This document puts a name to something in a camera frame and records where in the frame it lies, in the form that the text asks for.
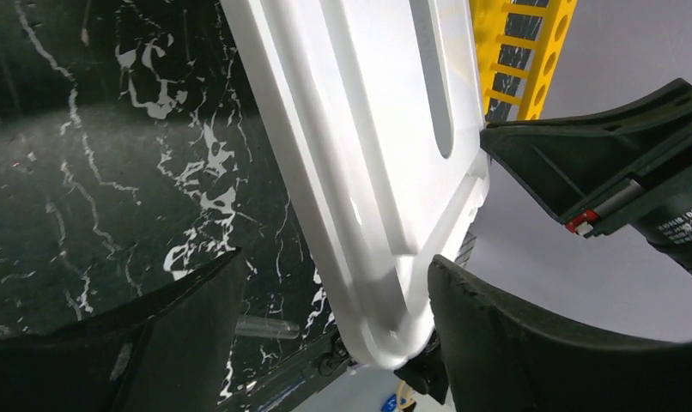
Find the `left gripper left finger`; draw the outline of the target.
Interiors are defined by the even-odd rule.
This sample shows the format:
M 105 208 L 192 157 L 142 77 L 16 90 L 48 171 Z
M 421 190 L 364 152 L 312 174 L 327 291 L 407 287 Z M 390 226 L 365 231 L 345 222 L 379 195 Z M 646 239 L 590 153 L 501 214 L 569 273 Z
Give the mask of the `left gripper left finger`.
M 212 411 L 246 283 L 241 250 L 102 314 L 0 340 L 0 411 Z

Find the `white bin lid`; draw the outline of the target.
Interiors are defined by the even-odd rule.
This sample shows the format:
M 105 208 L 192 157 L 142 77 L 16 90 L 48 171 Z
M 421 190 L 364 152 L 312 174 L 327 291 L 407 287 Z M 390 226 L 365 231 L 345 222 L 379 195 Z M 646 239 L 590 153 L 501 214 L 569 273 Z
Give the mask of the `white bin lid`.
M 428 266 L 489 191 L 466 1 L 225 1 L 337 328 L 400 368 L 434 329 Z

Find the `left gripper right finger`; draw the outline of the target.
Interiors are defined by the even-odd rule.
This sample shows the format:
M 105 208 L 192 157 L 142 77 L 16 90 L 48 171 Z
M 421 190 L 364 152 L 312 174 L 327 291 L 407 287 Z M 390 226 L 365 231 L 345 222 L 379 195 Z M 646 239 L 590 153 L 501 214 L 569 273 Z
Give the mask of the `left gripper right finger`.
M 459 411 L 692 411 L 692 342 L 565 318 L 442 256 L 428 292 Z

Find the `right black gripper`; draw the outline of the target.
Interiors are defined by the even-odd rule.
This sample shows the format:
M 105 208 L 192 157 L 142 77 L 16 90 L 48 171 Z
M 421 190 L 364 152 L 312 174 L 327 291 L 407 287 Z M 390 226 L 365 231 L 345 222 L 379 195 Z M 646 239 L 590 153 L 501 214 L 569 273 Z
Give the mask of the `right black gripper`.
M 492 123 L 480 143 L 569 232 L 630 226 L 692 275 L 689 82 L 592 115 Z

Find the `yellow test tube rack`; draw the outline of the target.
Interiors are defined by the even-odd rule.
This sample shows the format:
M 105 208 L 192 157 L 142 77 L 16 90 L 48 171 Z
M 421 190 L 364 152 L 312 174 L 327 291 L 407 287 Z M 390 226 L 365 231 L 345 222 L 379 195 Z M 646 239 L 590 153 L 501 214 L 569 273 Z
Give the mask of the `yellow test tube rack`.
M 540 118 L 577 4 L 470 2 L 487 122 Z

